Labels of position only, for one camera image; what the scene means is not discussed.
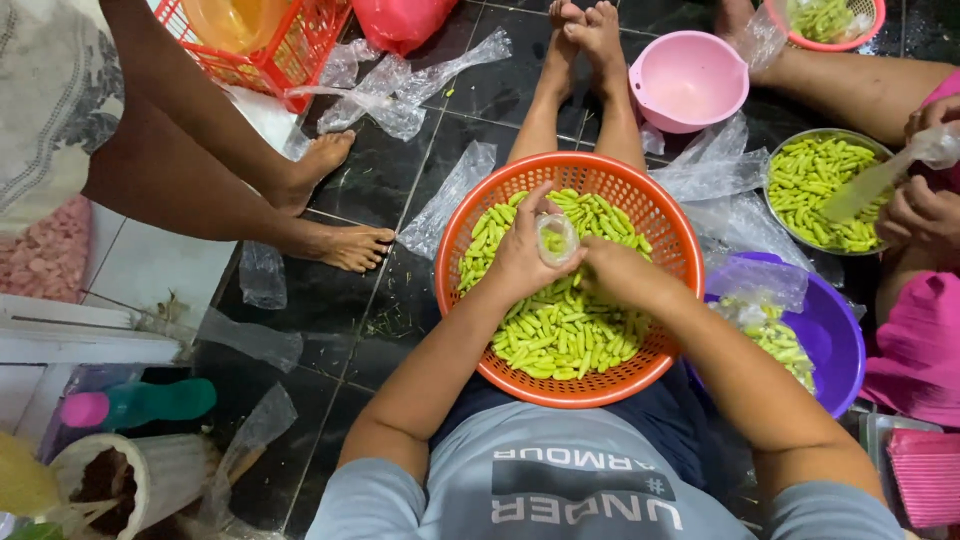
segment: teal bottle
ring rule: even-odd
[[[127,382],[103,392],[83,392],[63,399],[60,419],[72,428],[101,426],[122,430],[152,420],[192,420],[217,403],[217,391],[206,379],[173,384]]]

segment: dark pants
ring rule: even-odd
[[[516,402],[480,374],[473,374],[440,429],[430,439],[433,451],[470,416]],[[722,464],[707,427],[704,408],[688,384],[686,371],[674,364],[650,386],[602,407],[636,428],[686,483],[719,497],[725,490]]]

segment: soil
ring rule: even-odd
[[[97,532],[116,536],[127,527],[133,513],[133,467],[127,458],[114,449],[100,452],[84,469],[81,489],[70,497],[71,503],[97,503],[117,499],[118,504],[100,516],[90,526]]]

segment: gray t-shirt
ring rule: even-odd
[[[862,490],[808,482],[784,490],[766,529],[777,540],[902,540]],[[515,403],[480,412],[430,456],[426,493],[384,459],[330,477],[307,540],[346,538],[750,539],[720,503],[681,481],[649,441],[602,409]]]

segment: pink plastic bowl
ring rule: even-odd
[[[729,117],[750,91],[747,64],[730,45],[704,32],[654,39],[630,67],[630,88],[648,122],[688,134]]]

